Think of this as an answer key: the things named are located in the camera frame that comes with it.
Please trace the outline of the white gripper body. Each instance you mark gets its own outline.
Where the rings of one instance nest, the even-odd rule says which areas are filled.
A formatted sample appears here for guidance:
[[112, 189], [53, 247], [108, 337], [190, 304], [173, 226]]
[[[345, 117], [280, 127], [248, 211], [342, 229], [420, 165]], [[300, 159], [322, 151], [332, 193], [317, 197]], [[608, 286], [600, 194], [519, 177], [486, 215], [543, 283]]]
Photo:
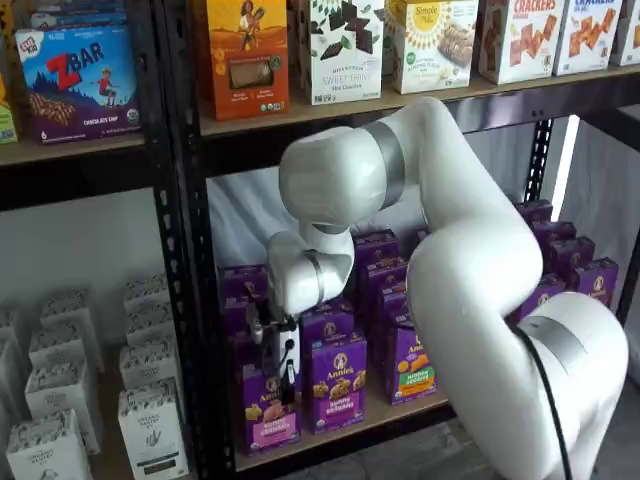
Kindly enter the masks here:
[[293, 323], [277, 323], [274, 328], [274, 362], [275, 373], [279, 380], [279, 390], [281, 377], [287, 364], [293, 364], [296, 371], [296, 385], [300, 374], [301, 340], [298, 325]]

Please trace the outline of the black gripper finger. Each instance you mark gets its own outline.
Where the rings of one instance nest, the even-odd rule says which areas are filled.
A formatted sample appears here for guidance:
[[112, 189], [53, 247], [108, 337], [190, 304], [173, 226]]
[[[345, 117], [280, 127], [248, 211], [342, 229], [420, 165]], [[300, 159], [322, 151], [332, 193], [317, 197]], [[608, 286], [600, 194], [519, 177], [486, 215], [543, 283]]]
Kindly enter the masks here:
[[290, 405], [296, 401], [296, 371], [293, 364], [287, 364], [280, 382], [281, 403]]

